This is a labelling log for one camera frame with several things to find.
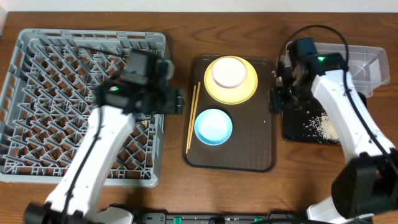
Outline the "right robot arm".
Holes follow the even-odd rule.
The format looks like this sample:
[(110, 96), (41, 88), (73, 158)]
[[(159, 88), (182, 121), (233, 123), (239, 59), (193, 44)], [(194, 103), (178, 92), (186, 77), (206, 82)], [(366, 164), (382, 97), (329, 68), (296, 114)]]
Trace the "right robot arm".
[(282, 86), (269, 91), (271, 113), (316, 99), (340, 141), (345, 168), (331, 186), (331, 196), (307, 208), (307, 217), (347, 223), (397, 210), (397, 149), (383, 135), (360, 99), (341, 54), (314, 52), (277, 62)]

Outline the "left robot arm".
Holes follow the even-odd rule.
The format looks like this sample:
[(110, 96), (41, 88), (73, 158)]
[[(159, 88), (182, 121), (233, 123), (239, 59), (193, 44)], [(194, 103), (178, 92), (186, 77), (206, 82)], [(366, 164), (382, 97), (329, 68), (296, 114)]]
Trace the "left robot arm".
[(63, 179), (43, 205), (31, 203), (24, 223), (94, 223), (98, 200), (115, 158), (138, 114), (182, 114), (183, 90), (170, 87), (170, 60), (132, 59), (95, 89), (97, 107)]

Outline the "white pink bowl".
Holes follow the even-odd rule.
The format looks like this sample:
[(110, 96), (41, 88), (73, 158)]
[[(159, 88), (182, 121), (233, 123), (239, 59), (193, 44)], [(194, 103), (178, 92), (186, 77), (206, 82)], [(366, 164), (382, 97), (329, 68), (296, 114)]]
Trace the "white pink bowl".
[(220, 87), (231, 89), (240, 86), (246, 79), (244, 64), (233, 57), (218, 59), (211, 69), (213, 81)]

